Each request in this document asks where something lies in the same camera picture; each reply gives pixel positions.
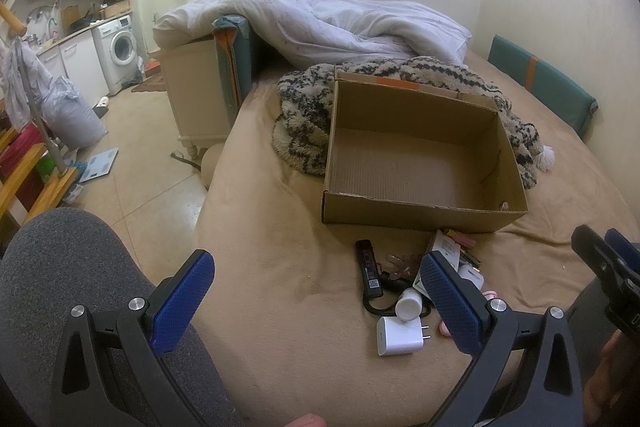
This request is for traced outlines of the person right hand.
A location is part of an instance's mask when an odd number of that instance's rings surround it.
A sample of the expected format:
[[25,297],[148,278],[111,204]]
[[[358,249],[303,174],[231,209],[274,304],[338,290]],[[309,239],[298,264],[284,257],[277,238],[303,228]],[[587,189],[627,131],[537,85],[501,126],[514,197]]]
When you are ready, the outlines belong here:
[[612,410],[639,370],[639,347],[616,329],[600,351],[599,364],[584,386],[584,425],[593,426]]

